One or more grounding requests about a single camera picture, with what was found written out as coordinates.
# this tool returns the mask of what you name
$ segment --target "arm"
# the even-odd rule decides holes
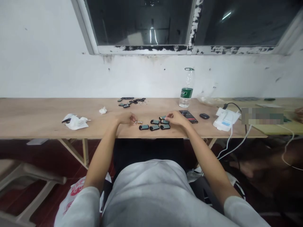
[[[204,175],[221,205],[224,206],[225,200],[230,196],[241,197],[231,185],[217,157],[198,135],[192,124],[179,111],[168,113],[165,120],[181,125],[186,131]]]
[[[118,126],[120,124],[133,124],[136,120],[137,117],[133,113],[127,112],[116,117],[111,122],[92,158],[83,188],[93,186],[96,187],[100,193],[102,192],[104,180],[113,155]]]

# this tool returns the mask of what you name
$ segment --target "wooden table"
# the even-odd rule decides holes
[[[166,115],[171,110],[181,110],[178,98],[147,98],[146,103],[131,104],[129,108],[118,106],[118,98],[2,98],[0,99],[0,138],[49,138],[58,139],[67,150],[86,168],[88,168],[87,139],[100,139],[111,124],[114,116],[131,111],[143,124],[150,125],[152,119]],[[99,109],[106,106],[107,113],[101,115]],[[228,138],[230,132],[219,131],[212,124],[217,118],[216,107],[201,104],[197,99],[190,101],[188,110],[199,121],[193,127],[202,138],[212,138],[211,147],[217,138]],[[73,113],[86,117],[88,128],[70,130],[61,121]],[[208,120],[199,117],[200,113],[210,116]],[[233,126],[233,138],[243,138],[245,128],[238,120]],[[187,138],[186,133],[177,125],[170,130],[139,130],[139,126],[120,125],[117,138]],[[267,137],[252,128],[249,138]],[[74,149],[68,139],[82,139],[83,156]]]
[[[261,98],[258,101],[235,101],[232,98],[222,98],[221,100],[215,101],[215,106],[223,107],[225,103],[233,102],[237,104],[240,108],[250,107],[250,108],[261,108],[257,104],[274,104],[284,108],[284,116],[292,120],[292,122],[284,123],[283,127],[290,129],[296,135],[303,134],[303,124],[296,120],[296,114],[294,110],[303,107],[303,98],[276,98],[275,101],[264,101]],[[237,111],[238,108],[230,104],[228,109],[232,111]],[[260,130],[266,135],[292,135],[292,133],[284,128],[277,125],[253,125],[256,129]]]

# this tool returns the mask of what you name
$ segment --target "plastic bottle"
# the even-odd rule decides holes
[[[185,68],[187,72],[186,83],[181,90],[181,97],[179,101],[179,106],[182,108],[187,108],[189,106],[189,101],[193,94],[193,86],[195,82],[195,70],[193,68]]]

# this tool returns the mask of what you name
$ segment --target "white wall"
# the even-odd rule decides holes
[[[291,56],[89,55],[70,0],[0,1],[0,97],[303,97],[303,35]]]

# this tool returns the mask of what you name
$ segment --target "tissue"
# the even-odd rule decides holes
[[[99,112],[102,114],[106,114],[107,109],[105,107],[103,107],[102,109],[99,110]]]
[[[72,113],[69,113],[68,115],[65,116],[63,121],[70,119],[69,123],[66,123],[65,125],[71,129],[71,130],[77,130],[80,128],[86,128],[88,127],[88,124],[86,123],[88,120],[85,117],[78,118],[77,115],[74,115]]]

